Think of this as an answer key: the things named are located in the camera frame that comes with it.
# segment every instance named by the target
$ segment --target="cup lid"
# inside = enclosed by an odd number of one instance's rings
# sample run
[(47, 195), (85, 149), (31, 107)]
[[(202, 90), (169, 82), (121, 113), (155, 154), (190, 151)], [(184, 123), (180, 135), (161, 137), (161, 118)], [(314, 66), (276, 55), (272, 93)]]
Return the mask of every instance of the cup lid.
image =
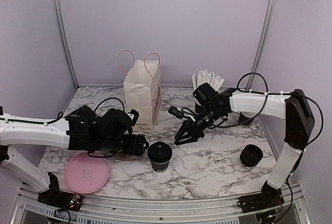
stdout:
[(172, 157), (172, 148), (164, 142), (156, 142), (149, 147), (147, 156), (152, 162), (165, 163)]

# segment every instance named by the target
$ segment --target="marble table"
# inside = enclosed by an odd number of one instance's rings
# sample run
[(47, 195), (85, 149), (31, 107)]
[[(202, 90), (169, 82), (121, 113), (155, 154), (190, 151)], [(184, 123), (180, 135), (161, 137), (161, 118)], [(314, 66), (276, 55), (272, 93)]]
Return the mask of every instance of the marble table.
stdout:
[[(123, 88), (79, 88), (70, 102), (68, 114), (82, 105), (94, 109), (108, 97), (125, 101)], [(275, 157), (258, 121), (249, 128), (206, 130), (196, 143), (176, 146), (174, 136), (181, 120), (168, 114), (170, 105), (190, 107), (194, 100), (191, 88), (162, 88), (162, 106), (154, 133), (146, 134), (150, 144), (163, 141), (171, 145), (173, 157), (166, 172), (152, 171), (147, 152), (142, 157), (113, 157), (110, 177), (95, 195), (129, 199), (204, 199), (250, 193), (261, 189), (275, 166)], [(102, 115), (117, 101), (105, 102), (97, 111)], [(237, 121), (232, 114), (227, 124)], [(256, 167), (245, 167), (240, 153), (248, 144), (255, 144), (264, 153)], [(69, 160), (81, 151), (47, 147), (39, 164), (43, 170), (58, 176), (60, 188), (69, 190), (64, 182), (64, 169)]]

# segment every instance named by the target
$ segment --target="robotic arm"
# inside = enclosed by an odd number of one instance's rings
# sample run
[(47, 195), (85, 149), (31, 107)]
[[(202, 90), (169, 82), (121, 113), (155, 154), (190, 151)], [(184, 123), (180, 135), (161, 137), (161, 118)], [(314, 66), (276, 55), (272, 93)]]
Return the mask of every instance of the robotic arm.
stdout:
[[(263, 185), (261, 193), (240, 198), (239, 206), (246, 213), (276, 206), (277, 201), (284, 203), (281, 187), (298, 166), (315, 122), (308, 101), (301, 97), (304, 95), (303, 91), (296, 89), (292, 94), (264, 95), (228, 88), (218, 93), (205, 83), (199, 86), (193, 95), (203, 110), (196, 116), (189, 116), (183, 122), (175, 136), (177, 145), (196, 142), (204, 137), (203, 131), (206, 128), (212, 126), (216, 120), (227, 117), (231, 112), (255, 115), (261, 111), (261, 114), (286, 119), (285, 144), (274, 170)], [(178, 118), (183, 117), (183, 112), (174, 106), (170, 107), (169, 113)]]
[(81, 197), (62, 192), (58, 179), (21, 156), (12, 144), (56, 146), (68, 150), (96, 150), (141, 156), (149, 147), (143, 135), (132, 134), (139, 117), (131, 110), (113, 109), (99, 117), (88, 106), (82, 106), (65, 118), (56, 120), (21, 118), (5, 114), (0, 107), (0, 167), (16, 175), (38, 193), (38, 201), (78, 211)]

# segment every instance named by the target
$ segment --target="white wall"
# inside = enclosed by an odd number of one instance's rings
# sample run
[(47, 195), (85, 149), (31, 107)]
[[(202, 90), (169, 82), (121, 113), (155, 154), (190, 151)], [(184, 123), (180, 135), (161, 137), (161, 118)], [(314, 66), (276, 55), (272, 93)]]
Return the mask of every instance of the white wall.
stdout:
[[(0, 105), (13, 115), (54, 118), (74, 89), (52, 0), (0, 0)], [(44, 147), (19, 146), (38, 164)], [(20, 181), (0, 169), (0, 222), (7, 223)]]
[[(301, 88), (324, 112), (325, 129), (308, 147), (294, 178), (300, 182), (314, 224), (331, 223), (332, 218), (331, 55), (332, 0), (277, 0), (259, 71), (266, 76), (270, 91)], [(319, 127), (319, 113), (312, 109)], [(280, 148), (284, 121), (263, 120)]]
[[(162, 58), (164, 85), (190, 85), (199, 69), (226, 86), (251, 70), (267, 0), (61, 0), (79, 84), (121, 85), (123, 49)], [(121, 63), (130, 68), (124, 55)]]

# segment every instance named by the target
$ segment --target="white paper bag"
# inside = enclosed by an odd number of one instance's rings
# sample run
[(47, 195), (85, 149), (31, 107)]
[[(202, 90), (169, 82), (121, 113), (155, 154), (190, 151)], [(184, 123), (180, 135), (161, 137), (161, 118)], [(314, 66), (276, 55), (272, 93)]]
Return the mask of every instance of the white paper bag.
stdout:
[[(124, 50), (118, 55), (118, 65), (126, 73), (123, 82), (124, 96), (126, 98), (127, 109), (135, 109), (140, 116), (134, 130), (142, 132), (152, 132), (161, 107), (161, 87), (160, 87), (160, 56), (151, 53), (144, 61), (136, 60), (133, 56), (133, 66), (127, 73), (119, 64), (120, 55), (129, 50)], [(150, 55), (156, 55), (158, 61), (147, 61)]]

